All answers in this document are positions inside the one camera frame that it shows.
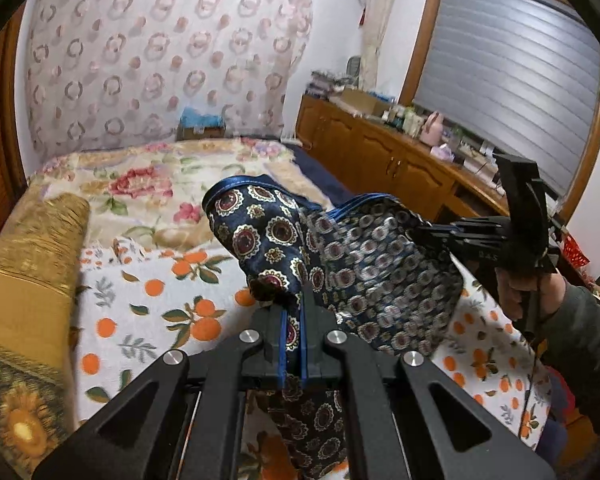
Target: cable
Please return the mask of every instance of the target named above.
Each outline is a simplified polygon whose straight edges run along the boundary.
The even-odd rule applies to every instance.
[[[540,281],[542,279],[542,275],[538,274],[538,285],[536,287],[536,289],[538,290],[538,294],[536,296],[536,298],[538,298],[538,308],[536,309],[536,312],[538,313],[538,321],[540,318],[540,303],[541,303],[541,295],[540,295]],[[522,417],[520,418],[520,426],[518,427],[518,438],[522,439],[522,427],[524,425],[525,422],[525,413],[526,413],[526,409],[529,407],[529,399],[531,398],[531,388],[534,385],[534,376],[536,374],[536,366],[538,365],[538,345],[534,345],[535,341],[529,341],[529,346],[531,346],[531,349],[534,351],[534,364],[533,364],[533,368],[531,368],[531,375],[529,376],[529,389],[525,392],[525,403],[523,405],[523,409],[522,409]]]

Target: navy blue sheet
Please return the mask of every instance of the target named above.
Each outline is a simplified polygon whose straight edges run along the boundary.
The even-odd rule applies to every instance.
[[[296,164],[300,170],[331,200],[334,206],[338,207],[353,198],[353,193],[344,187],[329,171],[325,170],[324,166],[303,150],[301,146],[286,144],[286,147],[296,155]]]

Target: sheer curtain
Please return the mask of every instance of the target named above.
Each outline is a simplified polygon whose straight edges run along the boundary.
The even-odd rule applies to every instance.
[[[312,0],[39,0],[29,125],[42,160],[173,137],[182,109],[282,131]]]
[[[376,86],[378,53],[393,4],[394,0],[366,0],[360,64],[360,83],[363,90],[372,90]]]

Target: sleeve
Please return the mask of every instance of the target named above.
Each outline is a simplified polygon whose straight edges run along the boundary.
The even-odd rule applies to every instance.
[[[562,306],[541,327],[542,360],[562,374],[600,434],[600,305],[586,288],[566,285]]]

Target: human hand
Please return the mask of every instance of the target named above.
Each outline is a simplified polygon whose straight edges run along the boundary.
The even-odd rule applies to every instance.
[[[514,278],[504,269],[496,269],[500,307],[505,316],[515,321],[522,318],[522,295],[520,292],[537,290],[538,278]],[[540,317],[554,314],[564,299],[566,284],[559,274],[543,274],[540,278]]]

